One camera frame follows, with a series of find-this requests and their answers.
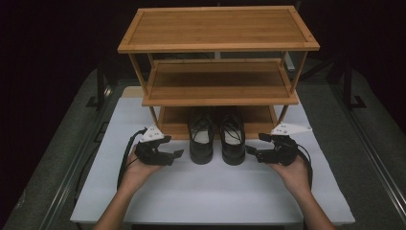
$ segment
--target wooden shoe rack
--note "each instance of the wooden shoe rack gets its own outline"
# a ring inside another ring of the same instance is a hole
[[[138,9],[118,48],[129,54],[155,124],[189,139],[193,106],[238,105],[247,138],[276,126],[291,104],[308,51],[320,46],[292,6]],[[303,52],[293,79],[288,51]],[[154,59],[157,53],[282,52],[278,58]],[[147,54],[146,81],[136,54]],[[277,116],[273,105],[283,105]],[[154,107],[160,106],[159,117]]]

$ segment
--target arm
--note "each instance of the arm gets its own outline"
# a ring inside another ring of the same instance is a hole
[[[269,166],[281,176],[286,189],[298,202],[309,229],[335,229],[310,190],[305,161],[301,157],[297,156],[287,167],[278,164]]]
[[[101,218],[96,223],[94,229],[120,229],[128,205],[135,192],[143,186],[150,175],[163,168],[163,166],[145,165],[135,159],[136,156],[133,153],[128,156],[127,169],[124,173],[122,183],[101,215]]]

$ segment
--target shoe pair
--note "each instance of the shoe pair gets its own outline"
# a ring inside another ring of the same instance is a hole
[[[245,131],[235,106],[192,108],[188,122],[192,162],[204,165],[213,159],[214,120],[219,124],[224,162],[241,164],[245,159]]]

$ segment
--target black background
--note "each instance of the black background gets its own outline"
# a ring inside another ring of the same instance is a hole
[[[29,181],[78,90],[117,47],[137,8],[288,5],[294,1],[0,2],[0,226]],[[405,13],[400,0],[304,0],[300,14],[321,44],[311,58],[347,52],[352,66],[406,130]]]

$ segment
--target bamboo shelf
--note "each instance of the bamboo shelf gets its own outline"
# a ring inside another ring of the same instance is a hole
[[[175,139],[188,139],[193,106],[238,105],[247,138],[269,132],[298,104],[296,85],[307,51],[319,44],[292,6],[138,9],[118,48],[129,54],[155,124]],[[154,59],[154,53],[275,52],[280,58]],[[303,52],[290,80],[287,51]],[[136,54],[148,54],[146,81]],[[273,105],[284,105],[276,116]],[[161,106],[159,117],[154,106]]]

